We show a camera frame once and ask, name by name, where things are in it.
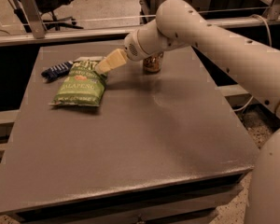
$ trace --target floor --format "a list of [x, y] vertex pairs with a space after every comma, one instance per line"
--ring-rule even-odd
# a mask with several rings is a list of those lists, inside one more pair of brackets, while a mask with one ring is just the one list
[[[68, 7], [61, 7], [57, 11], [59, 17], [74, 15], [77, 24], [86, 29], [98, 27], [117, 27], [122, 25], [139, 24], [139, 0], [75, 0]], [[24, 33], [23, 27], [17, 17], [13, 14], [7, 0], [0, 0], [0, 34]], [[263, 113], [259, 106], [249, 107], [244, 113], [238, 114], [239, 119], [246, 126], [247, 131], [261, 148], [266, 140], [273, 133], [272, 123]], [[218, 217], [211, 224], [234, 224], [244, 223], [245, 202], [251, 174], [243, 180], [244, 190], [232, 200], [228, 205], [219, 207]], [[2, 216], [0, 223], [18, 223], [15, 220]]]

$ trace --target desk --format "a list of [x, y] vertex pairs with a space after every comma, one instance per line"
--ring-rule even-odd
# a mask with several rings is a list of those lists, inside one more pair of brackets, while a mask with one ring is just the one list
[[258, 150], [192, 48], [166, 52], [158, 74], [112, 71], [99, 108], [49, 106], [63, 79], [45, 83], [44, 69], [118, 47], [40, 49], [0, 166], [0, 214], [134, 223], [209, 215], [238, 193]]

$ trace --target chip bag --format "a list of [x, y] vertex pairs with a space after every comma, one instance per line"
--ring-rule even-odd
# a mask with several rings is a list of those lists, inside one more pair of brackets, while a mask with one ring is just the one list
[[105, 91], [107, 74], [98, 75], [95, 66], [103, 58], [82, 57], [74, 61], [52, 105], [99, 106]]

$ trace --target gray tabletop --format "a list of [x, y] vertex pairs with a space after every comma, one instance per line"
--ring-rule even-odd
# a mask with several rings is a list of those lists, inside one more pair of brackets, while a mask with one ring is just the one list
[[42, 48], [0, 166], [0, 214], [78, 202], [253, 168], [257, 148], [192, 48], [109, 74], [99, 108], [52, 108], [63, 79], [40, 73], [122, 41]]

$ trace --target chair wheel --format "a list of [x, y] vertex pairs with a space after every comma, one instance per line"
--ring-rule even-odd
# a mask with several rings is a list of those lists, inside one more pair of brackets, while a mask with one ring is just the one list
[[72, 19], [72, 24], [75, 26], [77, 25], [76, 19]]

